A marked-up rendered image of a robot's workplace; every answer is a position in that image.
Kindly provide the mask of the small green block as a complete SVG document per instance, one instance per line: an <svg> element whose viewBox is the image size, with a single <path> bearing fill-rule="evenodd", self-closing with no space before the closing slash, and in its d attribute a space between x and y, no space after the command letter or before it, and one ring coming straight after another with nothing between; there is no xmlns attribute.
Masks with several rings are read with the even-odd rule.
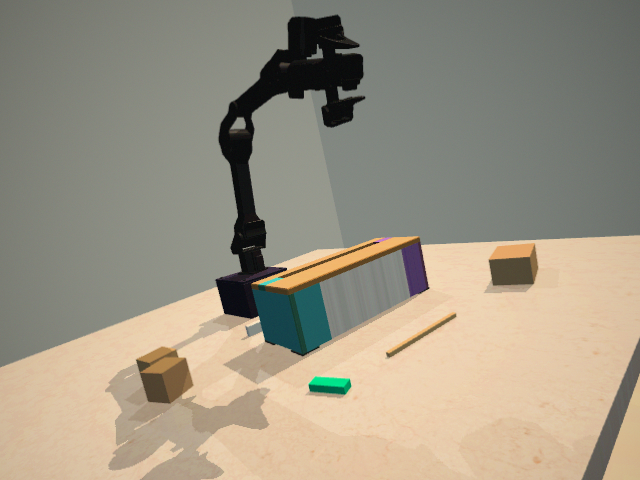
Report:
<svg viewBox="0 0 640 480"><path fill-rule="evenodd" d="M350 378L335 378L335 377L319 377L315 376L309 382L309 389L313 392L325 392L325 393L337 393L346 394L350 389Z"/></svg>

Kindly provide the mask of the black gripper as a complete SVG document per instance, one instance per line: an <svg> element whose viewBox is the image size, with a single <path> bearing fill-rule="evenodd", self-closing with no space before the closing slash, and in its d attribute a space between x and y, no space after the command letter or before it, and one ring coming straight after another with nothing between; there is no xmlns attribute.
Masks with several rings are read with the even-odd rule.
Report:
<svg viewBox="0 0 640 480"><path fill-rule="evenodd" d="M307 26L310 44L318 44L323 58L307 59L299 64L299 80L304 91L325 91L327 104L321 107L323 122L333 128L352 121L353 105L365 99L359 96L339 100L337 90L341 78L335 49L357 48L359 44L344 36L338 14L311 20Z"/></svg>

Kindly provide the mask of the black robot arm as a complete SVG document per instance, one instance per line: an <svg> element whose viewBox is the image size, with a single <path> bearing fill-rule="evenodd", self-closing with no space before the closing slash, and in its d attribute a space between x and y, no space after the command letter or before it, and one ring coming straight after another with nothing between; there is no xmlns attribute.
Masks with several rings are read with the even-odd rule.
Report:
<svg viewBox="0 0 640 480"><path fill-rule="evenodd" d="M220 126L219 144L230 163L238 218L231 244L233 255L239 255L242 272L256 274L266 269L262 248L266 248L264 220L256 215L249 159L252 154L254 126L252 113L276 95L288 93L290 99L304 99L300 83L299 64L317 54L317 44L311 45L307 17L293 17L288 22L288 50L278 49L260 72L259 80L238 99L230 103L229 111ZM343 91L357 90L363 78L363 56L357 53L336 53ZM237 118L244 118L245 129L231 129ZM254 247L251 247L254 246ZM247 248L250 247L250 248ZM243 249L247 248L247 249Z"/></svg>

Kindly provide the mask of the tan thin bar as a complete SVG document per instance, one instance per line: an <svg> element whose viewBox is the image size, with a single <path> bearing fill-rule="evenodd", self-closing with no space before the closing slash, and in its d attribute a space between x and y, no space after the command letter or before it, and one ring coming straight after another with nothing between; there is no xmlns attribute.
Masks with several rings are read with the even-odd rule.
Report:
<svg viewBox="0 0 640 480"><path fill-rule="evenodd" d="M435 329L439 328L440 326L442 326L443 324L447 323L448 321L450 321L455 317L456 317L456 313L451 312L450 314L444 316L443 318L439 319L438 321L434 322L433 324L429 325L428 327L424 328L423 330L419 331L418 333L414 334L413 336L409 337L408 339L404 340L403 342L399 343L398 345L386 351L386 356L391 357L395 355L396 353L400 352L404 348L413 344L417 340L426 336L430 332L434 331Z"/></svg>

